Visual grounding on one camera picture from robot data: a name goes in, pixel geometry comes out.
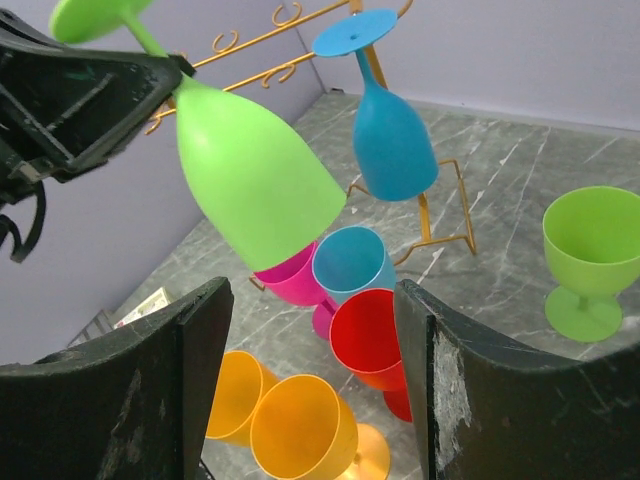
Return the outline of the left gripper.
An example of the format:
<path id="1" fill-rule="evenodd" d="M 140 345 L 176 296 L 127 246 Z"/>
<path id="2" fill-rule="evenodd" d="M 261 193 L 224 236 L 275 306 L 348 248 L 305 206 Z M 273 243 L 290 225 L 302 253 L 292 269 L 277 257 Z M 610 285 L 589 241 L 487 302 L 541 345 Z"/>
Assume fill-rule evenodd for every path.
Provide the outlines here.
<path id="1" fill-rule="evenodd" d="M 180 55 L 60 47 L 1 11 L 1 197 L 121 153 L 193 69 Z"/>

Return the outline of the light blue wine glass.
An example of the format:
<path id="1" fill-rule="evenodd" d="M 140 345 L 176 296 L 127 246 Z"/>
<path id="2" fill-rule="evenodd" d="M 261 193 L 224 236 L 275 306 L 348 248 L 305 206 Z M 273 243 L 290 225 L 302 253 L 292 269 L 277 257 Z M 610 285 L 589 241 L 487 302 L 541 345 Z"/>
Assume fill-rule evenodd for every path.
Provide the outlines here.
<path id="1" fill-rule="evenodd" d="M 314 253 L 312 273 L 337 305 L 367 289 L 393 290 L 397 282 L 382 238 L 365 226 L 344 227 L 324 238 Z"/>

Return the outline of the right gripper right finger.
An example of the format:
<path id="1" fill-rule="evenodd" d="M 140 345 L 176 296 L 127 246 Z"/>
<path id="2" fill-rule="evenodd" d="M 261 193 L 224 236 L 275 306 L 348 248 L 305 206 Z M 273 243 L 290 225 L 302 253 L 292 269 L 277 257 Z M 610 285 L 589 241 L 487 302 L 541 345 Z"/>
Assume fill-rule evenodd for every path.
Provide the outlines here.
<path id="1" fill-rule="evenodd" d="M 639 348 L 580 361 L 399 282 L 395 324 L 426 479 L 635 479 Z"/>

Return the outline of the dark blue wine glass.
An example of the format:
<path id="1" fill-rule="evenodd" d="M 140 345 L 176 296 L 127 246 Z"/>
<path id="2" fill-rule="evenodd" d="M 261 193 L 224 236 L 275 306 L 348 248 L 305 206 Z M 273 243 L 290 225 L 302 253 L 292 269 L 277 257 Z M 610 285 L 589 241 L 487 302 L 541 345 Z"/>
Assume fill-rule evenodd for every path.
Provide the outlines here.
<path id="1" fill-rule="evenodd" d="M 369 192 L 388 202 L 425 193 L 439 173 L 425 123 L 403 98 L 374 78 L 365 53 L 396 23 L 394 10 L 372 9 L 331 25 L 312 43 L 318 57 L 356 55 L 364 94 L 353 126 L 353 148 Z"/>

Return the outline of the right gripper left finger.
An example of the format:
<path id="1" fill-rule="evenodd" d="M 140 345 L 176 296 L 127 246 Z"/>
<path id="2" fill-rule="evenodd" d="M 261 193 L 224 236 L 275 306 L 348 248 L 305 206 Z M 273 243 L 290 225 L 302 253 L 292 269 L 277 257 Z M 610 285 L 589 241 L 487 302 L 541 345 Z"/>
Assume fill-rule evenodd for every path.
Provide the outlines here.
<path id="1" fill-rule="evenodd" d="M 201 452 L 234 296 L 214 278 L 39 361 L 1 368 L 5 479 L 208 479 Z"/>

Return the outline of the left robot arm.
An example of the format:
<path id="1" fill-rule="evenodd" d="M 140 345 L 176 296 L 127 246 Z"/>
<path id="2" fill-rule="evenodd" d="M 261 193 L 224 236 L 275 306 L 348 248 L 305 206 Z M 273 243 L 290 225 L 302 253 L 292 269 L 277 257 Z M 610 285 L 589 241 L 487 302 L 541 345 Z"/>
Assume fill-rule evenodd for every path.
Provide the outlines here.
<path id="1" fill-rule="evenodd" d="M 121 26 L 120 9 L 144 1 L 83 1 L 44 34 L 1 10 L 1 246 L 15 263 L 38 244 L 48 209 L 46 180 L 69 183 L 122 153 L 195 73 L 178 54 L 99 50 L 88 42 Z"/>

